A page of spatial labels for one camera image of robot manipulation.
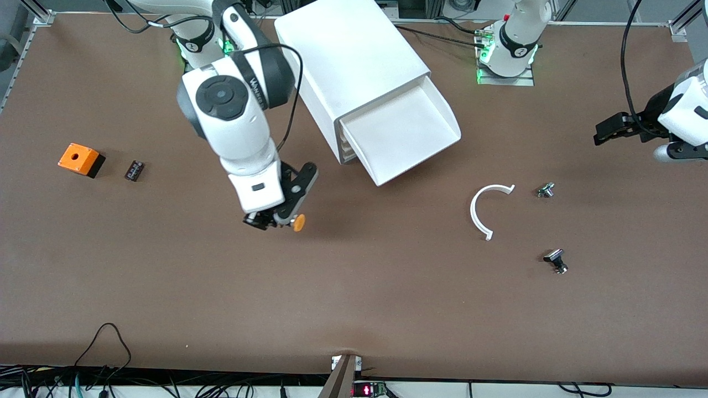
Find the orange and black block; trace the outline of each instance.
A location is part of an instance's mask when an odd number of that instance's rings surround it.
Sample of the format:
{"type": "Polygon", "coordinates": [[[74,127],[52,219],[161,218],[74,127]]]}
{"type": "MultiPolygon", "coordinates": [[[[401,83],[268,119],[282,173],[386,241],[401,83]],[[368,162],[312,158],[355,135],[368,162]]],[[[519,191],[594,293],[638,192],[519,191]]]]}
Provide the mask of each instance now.
{"type": "Polygon", "coordinates": [[[71,143],[57,164],[74,173],[95,178],[104,161],[105,156],[99,154],[98,151],[71,143]]]}

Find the brown tabletop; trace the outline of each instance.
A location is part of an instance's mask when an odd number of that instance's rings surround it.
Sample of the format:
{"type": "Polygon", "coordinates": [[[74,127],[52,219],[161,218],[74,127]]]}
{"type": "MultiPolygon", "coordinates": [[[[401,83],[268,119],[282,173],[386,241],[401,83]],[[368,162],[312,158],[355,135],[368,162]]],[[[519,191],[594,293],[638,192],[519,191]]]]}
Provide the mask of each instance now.
{"type": "MultiPolygon", "coordinates": [[[[352,351],[380,376],[708,384],[708,168],[593,146],[627,109],[622,28],[548,27],[533,88],[478,86],[469,47],[404,35],[462,140],[378,188],[299,107],[281,157],[320,177],[296,234],[241,223],[175,102],[169,31],[40,28],[0,116],[0,363],[71,364],[115,322],[142,367],[324,373],[352,351]],[[95,180],[57,166],[70,142],[106,155],[95,180]],[[516,189],[480,198],[484,241],[469,202],[493,183],[516,189]],[[541,261],[556,248],[565,275],[541,261]]],[[[665,28],[628,48],[639,108],[692,64],[665,28]]],[[[276,140],[289,112],[267,112],[276,140]]],[[[124,360],[106,331],[82,363],[124,360]]]]}

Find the white box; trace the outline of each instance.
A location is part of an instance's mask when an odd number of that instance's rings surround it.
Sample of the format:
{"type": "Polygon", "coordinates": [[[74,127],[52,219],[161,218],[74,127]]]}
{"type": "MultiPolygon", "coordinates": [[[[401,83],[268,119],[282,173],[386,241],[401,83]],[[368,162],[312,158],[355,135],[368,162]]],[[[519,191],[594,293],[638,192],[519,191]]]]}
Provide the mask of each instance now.
{"type": "Polygon", "coordinates": [[[459,141],[430,70],[374,0],[317,0],[275,30],[302,56],[300,96],[340,164],[358,157],[380,186],[459,141]]]}

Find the metal bolt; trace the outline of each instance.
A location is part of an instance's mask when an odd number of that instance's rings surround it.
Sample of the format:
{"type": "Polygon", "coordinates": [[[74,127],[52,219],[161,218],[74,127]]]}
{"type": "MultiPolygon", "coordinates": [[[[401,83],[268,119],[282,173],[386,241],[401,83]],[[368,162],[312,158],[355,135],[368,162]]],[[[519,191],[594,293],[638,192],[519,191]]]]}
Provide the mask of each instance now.
{"type": "Polygon", "coordinates": [[[548,183],[548,184],[542,186],[541,188],[539,188],[539,190],[536,192],[536,194],[539,198],[543,198],[543,197],[552,198],[553,197],[552,189],[555,186],[556,186],[556,184],[554,184],[554,183],[548,183]]]}

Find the white curved handle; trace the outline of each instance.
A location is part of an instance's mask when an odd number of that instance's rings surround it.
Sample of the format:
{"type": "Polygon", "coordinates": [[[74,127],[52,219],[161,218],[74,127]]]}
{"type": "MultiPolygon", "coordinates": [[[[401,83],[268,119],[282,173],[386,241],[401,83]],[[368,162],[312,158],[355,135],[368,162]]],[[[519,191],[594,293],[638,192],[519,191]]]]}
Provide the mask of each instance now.
{"type": "Polygon", "coordinates": [[[474,198],[472,198],[472,203],[470,203],[470,205],[469,205],[469,215],[472,216],[472,222],[477,227],[477,229],[479,229],[480,231],[482,231],[483,234],[486,235],[486,240],[490,240],[491,235],[494,232],[491,229],[485,227],[484,224],[482,224],[482,221],[479,221],[479,217],[477,217],[477,209],[476,209],[477,198],[479,198],[479,196],[483,192],[486,192],[486,191],[501,191],[501,192],[504,192],[505,194],[508,195],[511,193],[511,191],[514,191],[514,187],[516,187],[516,186],[514,186],[514,185],[503,186],[503,185],[497,185],[497,184],[486,186],[486,187],[480,189],[479,192],[477,192],[477,194],[474,196],[474,198]]]}

